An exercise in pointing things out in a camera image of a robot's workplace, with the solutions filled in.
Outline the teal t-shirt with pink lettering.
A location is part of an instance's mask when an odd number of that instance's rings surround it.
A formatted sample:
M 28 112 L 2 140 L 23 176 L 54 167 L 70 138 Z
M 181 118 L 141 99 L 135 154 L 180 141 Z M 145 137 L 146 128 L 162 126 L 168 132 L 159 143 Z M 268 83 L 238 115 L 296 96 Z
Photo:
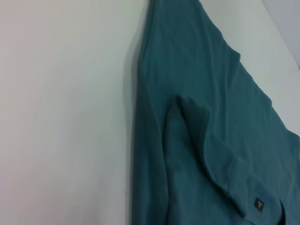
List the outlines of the teal t-shirt with pink lettering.
M 300 225 L 300 137 L 199 0 L 150 0 L 132 225 Z

